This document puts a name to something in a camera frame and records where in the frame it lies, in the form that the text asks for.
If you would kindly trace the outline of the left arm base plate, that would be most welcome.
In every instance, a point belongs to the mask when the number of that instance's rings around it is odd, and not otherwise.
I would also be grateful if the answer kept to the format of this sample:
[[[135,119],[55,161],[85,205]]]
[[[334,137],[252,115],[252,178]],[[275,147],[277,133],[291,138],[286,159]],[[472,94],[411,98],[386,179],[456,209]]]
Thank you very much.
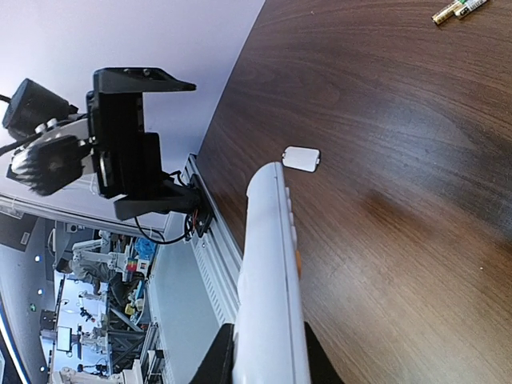
[[[192,212],[186,216],[185,230],[187,240],[190,240],[193,234],[202,238],[209,230],[214,218],[214,210],[199,175],[192,174],[189,184],[197,192],[199,200]]]

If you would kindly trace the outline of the white battery cover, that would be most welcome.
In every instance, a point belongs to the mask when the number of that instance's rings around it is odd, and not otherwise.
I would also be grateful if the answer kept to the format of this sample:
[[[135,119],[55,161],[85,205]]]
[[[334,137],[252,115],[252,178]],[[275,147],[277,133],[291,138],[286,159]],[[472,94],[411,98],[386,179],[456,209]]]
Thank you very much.
[[[282,153],[282,164],[285,167],[313,173],[321,161],[321,152],[315,148],[288,146]]]

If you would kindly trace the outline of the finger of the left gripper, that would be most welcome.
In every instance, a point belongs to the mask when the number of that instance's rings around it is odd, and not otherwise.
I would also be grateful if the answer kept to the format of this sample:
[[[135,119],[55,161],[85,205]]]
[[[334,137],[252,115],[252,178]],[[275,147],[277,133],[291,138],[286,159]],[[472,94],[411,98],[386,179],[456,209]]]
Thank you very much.
[[[195,84],[178,80],[156,67],[101,68],[93,74],[93,88],[101,94],[196,91]]]

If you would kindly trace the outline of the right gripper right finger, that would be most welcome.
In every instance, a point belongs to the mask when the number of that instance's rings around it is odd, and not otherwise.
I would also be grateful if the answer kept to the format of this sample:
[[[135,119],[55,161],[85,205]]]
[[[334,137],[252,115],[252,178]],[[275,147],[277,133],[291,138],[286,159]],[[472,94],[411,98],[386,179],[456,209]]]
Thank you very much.
[[[308,322],[304,323],[312,384],[343,384],[333,364]]]

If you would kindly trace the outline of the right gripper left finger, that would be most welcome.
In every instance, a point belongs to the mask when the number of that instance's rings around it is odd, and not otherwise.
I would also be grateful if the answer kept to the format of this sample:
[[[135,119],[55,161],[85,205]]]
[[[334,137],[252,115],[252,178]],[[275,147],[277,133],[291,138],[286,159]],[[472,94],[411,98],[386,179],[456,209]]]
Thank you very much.
[[[197,368],[190,384],[231,384],[234,358],[234,324],[225,323]]]

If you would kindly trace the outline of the gold AAA battery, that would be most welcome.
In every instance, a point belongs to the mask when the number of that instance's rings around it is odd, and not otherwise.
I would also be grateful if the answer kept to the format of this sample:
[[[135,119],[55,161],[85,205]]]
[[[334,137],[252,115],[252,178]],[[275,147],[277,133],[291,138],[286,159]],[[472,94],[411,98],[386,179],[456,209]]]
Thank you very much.
[[[467,0],[454,15],[457,19],[462,19],[487,2],[488,0]]]
[[[457,10],[460,10],[465,4],[465,1],[462,0],[454,0],[444,8],[442,8],[439,12],[431,16],[432,22],[439,26],[443,24],[446,20],[451,18]]]

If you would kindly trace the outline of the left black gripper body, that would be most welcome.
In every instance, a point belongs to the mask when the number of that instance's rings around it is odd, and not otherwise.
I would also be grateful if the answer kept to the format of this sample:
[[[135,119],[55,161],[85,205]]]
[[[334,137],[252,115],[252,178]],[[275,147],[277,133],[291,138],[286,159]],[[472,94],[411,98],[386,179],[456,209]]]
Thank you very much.
[[[100,195],[119,220],[144,214],[190,214],[199,196],[162,169],[159,135],[146,132],[141,93],[86,96],[92,161]]]

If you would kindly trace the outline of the white remote control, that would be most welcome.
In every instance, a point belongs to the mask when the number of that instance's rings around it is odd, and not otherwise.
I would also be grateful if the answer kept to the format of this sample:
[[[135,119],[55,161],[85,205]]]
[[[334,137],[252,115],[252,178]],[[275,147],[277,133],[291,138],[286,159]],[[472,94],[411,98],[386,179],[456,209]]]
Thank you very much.
[[[309,383],[297,233],[282,164],[262,166],[246,196],[232,380]]]

